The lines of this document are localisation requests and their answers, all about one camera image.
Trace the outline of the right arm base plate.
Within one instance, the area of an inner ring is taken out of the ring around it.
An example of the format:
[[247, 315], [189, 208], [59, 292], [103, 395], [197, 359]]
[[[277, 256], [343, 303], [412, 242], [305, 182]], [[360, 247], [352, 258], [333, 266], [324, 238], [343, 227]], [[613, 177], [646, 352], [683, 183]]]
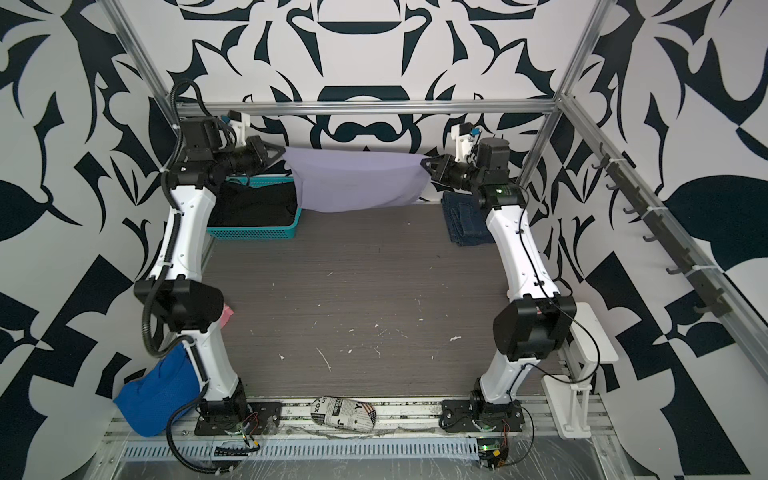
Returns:
[[439, 427], [448, 433], [498, 432], [504, 428], [523, 430], [525, 415], [519, 401], [489, 404], [477, 399], [443, 400]]

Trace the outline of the lilac skirt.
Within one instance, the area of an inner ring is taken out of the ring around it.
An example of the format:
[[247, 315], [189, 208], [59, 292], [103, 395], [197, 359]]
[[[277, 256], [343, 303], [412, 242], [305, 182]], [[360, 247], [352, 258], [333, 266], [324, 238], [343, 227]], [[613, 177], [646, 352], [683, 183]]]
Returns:
[[299, 206], [339, 213], [415, 203], [430, 181], [422, 155], [289, 147]]

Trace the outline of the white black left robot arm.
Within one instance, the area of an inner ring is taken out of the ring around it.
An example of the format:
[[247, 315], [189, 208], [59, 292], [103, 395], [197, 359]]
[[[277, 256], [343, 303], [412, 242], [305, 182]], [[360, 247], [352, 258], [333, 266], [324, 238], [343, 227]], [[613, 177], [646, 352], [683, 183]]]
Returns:
[[168, 221], [154, 266], [134, 284], [142, 340], [157, 359], [184, 347], [199, 384], [192, 406], [209, 424], [238, 422], [249, 407], [222, 337], [223, 294], [202, 281], [203, 247], [222, 185], [266, 171], [285, 149], [249, 134], [246, 113], [212, 114], [192, 80], [177, 81], [169, 101], [177, 137], [160, 171]]

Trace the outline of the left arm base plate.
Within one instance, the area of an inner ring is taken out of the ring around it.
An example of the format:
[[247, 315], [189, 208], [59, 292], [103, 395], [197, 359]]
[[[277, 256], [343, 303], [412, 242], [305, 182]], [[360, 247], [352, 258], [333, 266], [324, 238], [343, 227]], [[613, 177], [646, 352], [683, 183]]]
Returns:
[[196, 436], [267, 435], [280, 426], [283, 404], [278, 401], [249, 401], [241, 412], [204, 412], [199, 407], [194, 434]]

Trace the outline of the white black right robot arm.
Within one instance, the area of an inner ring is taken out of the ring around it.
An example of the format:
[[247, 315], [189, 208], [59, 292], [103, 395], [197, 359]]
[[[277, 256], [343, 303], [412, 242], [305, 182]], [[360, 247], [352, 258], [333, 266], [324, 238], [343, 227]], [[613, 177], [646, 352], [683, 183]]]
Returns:
[[577, 305], [560, 293], [538, 253], [526, 211], [526, 190], [509, 176], [506, 140], [461, 134], [454, 154], [423, 160], [441, 186], [471, 193], [499, 251], [508, 305], [493, 321], [496, 353], [469, 398], [468, 419], [492, 429], [522, 416], [517, 391], [528, 373], [565, 343]]

